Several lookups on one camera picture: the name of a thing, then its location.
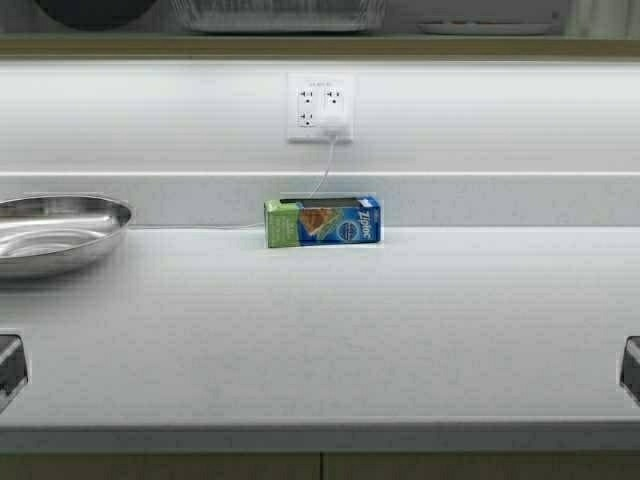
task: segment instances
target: glass dish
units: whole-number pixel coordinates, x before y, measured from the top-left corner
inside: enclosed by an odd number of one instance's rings
[[[196,32],[358,32],[382,26],[386,0],[172,0]]]

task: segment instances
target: white wall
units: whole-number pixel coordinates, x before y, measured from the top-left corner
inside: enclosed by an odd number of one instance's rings
[[[0,171],[314,171],[286,72],[357,75],[341,171],[637,171],[640,65],[4,62]]]

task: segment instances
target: ziploc box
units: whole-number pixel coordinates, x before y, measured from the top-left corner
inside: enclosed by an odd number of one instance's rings
[[[373,197],[270,200],[264,205],[267,246],[378,243],[380,204]]]

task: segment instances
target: electrical outlet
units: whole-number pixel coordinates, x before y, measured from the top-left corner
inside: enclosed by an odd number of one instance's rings
[[[287,138],[292,142],[325,142],[319,126],[322,118],[340,116],[349,134],[340,142],[353,141],[355,79],[350,75],[289,75]]]

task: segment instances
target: stainless steel bowl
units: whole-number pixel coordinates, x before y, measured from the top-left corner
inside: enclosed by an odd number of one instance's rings
[[[122,241],[131,218],[126,205],[97,196],[0,203],[0,279],[57,275],[100,260]]]

